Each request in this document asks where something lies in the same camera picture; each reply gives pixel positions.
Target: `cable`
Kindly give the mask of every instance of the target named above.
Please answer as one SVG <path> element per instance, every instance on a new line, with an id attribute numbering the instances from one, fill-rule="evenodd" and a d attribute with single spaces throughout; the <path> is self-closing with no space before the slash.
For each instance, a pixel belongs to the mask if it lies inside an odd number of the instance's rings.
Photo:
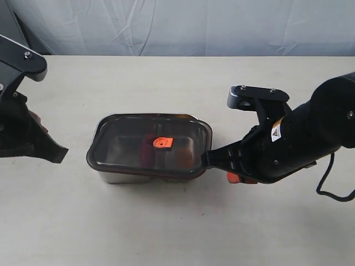
<path id="1" fill-rule="evenodd" d="M 329 165 L 328 165 L 328 168 L 326 170 L 326 172 L 324 173 L 322 179 L 320 180 L 317 188 L 316 188 L 316 192 L 317 194 L 319 195 L 324 195 L 324 196 L 327 196 L 327 197 L 331 197 L 333 198 L 334 200 L 336 201 L 339 201 L 339 202 L 348 202 L 348 201 L 352 201 L 354 198 L 355 198 L 355 190 L 353 192 L 351 192 L 351 194 L 349 196 L 346 196 L 346 197 L 339 197 L 339 196 L 336 196 L 334 195 L 333 193 L 330 193 L 330 192 L 327 192 L 327 191 L 321 191 L 321 188 L 325 182 L 325 180 L 327 179 L 332 167 L 333 167 L 333 164 L 334 164 L 334 153 L 331 154 L 331 160 L 329 161 Z"/>

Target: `white backdrop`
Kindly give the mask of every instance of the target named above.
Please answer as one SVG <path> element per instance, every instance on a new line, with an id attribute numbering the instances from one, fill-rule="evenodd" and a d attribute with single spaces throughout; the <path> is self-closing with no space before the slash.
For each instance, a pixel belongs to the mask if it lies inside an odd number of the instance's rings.
<path id="1" fill-rule="evenodd" d="M 10 2 L 54 54 L 355 54 L 351 0 Z"/>

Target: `container lid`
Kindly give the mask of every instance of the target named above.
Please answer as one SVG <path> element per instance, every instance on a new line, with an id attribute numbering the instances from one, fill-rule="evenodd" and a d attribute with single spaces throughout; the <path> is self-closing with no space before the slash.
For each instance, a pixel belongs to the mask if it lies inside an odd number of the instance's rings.
<path id="1" fill-rule="evenodd" d="M 103 119 L 87 154 L 101 172 L 191 179 L 204 173 L 212 129 L 189 115 L 112 115 Z"/>

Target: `white table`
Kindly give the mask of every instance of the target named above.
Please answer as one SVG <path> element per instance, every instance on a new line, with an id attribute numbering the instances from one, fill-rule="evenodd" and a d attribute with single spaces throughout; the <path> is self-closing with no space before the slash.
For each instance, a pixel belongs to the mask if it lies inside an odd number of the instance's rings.
<path id="1" fill-rule="evenodd" d="M 315 193 L 329 158 L 274 185 L 209 170 L 187 184 L 116 186 L 85 160 L 106 115 L 193 114 L 220 147 L 257 124 L 227 108 L 230 86 L 282 89 L 295 108 L 352 71 L 355 58 L 48 57 L 46 79 L 19 91 L 70 151 L 61 165 L 0 160 L 0 265 L 352 265 L 354 203 Z M 354 158 L 341 149 L 324 188 L 350 193 Z"/>

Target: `yellow warning sticker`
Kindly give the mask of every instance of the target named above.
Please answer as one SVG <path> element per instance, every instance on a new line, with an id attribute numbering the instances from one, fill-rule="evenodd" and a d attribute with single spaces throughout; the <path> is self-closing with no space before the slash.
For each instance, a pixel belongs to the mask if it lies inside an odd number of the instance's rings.
<path id="1" fill-rule="evenodd" d="M 279 121 L 276 121 L 275 124 L 272 126 L 272 129 L 271 129 L 271 141 L 272 142 L 281 138 L 281 121 L 282 121 L 282 118 L 279 119 Z"/>

